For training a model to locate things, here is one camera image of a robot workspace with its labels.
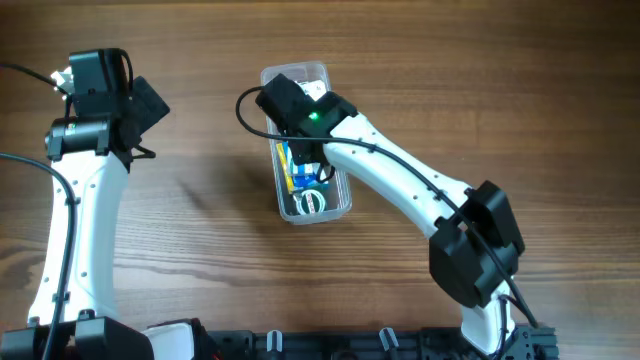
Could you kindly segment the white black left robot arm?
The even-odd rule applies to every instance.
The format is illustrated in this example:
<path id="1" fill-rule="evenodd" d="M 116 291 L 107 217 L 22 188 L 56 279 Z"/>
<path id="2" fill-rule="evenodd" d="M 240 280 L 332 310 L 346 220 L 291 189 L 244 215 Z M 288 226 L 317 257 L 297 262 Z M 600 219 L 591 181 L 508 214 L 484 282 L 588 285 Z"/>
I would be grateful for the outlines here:
<path id="1" fill-rule="evenodd" d="M 47 80 L 65 114 L 45 136 L 53 208 L 43 275 L 27 326 L 7 331 L 4 359 L 215 359 L 197 319 L 137 331 L 118 319 L 113 257 L 117 214 L 130 166 L 154 158 L 141 136 L 170 109 L 125 50 L 76 52 Z"/>

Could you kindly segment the green square packet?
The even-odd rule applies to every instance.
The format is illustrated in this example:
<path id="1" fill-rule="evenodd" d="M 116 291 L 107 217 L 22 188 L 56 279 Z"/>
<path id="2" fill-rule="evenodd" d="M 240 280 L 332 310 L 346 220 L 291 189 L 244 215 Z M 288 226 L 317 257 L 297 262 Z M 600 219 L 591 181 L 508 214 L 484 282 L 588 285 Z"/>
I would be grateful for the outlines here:
<path id="1" fill-rule="evenodd" d="M 327 206 L 324 195 L 315 189 L 294 193 L 293 200 L 297 213 L 302 216 L 324 212 Z"/>

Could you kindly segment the blue VapoDrops box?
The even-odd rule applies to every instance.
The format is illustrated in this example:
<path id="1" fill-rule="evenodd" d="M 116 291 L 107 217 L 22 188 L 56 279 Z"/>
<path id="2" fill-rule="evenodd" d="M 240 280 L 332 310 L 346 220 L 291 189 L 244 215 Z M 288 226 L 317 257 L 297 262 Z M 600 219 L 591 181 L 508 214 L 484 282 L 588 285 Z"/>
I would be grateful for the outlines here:
<path id="1" fill-rule="evenodd" d="M 329 182 L 321 183 L 316 179 L 318 170 L 318 163 L 296 165 L 287 142 L 275 145 L 275 177 L 281 193 L 292 195 L 308 189 L 328 189 Z"/>

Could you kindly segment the white Hansaplast box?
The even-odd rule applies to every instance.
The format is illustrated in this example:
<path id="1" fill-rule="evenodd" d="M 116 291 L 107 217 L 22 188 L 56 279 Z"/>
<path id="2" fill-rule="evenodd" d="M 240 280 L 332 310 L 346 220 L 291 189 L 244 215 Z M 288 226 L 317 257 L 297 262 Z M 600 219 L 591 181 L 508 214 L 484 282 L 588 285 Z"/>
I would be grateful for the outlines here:
<path id="1" fill-rule="evenodd" d="M 306 95 L 311 97 L 314 101 L 319 100 L 329 90 L 323 80 L 297 81 L 296 84 L 303 90 Z"/>

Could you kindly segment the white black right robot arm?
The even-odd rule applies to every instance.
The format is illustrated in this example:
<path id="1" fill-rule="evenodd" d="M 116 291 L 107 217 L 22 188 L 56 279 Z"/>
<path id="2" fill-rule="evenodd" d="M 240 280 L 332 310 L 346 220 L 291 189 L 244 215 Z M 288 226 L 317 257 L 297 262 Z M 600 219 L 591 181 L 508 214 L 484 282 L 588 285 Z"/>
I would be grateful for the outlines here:
<path id="1" fill-rule="evenodd" d="M 379 133 L 333 92 L 292 95 L 276 116 L 293 154 L 342 170 L 382 195 L 429 241 L 429 272 L 462 309 L 461 333 L 483 355 L 500 356 L 514 327 L 507 306 L 524 241 L 506 194 L 490 181 L 451 179 Z"/>

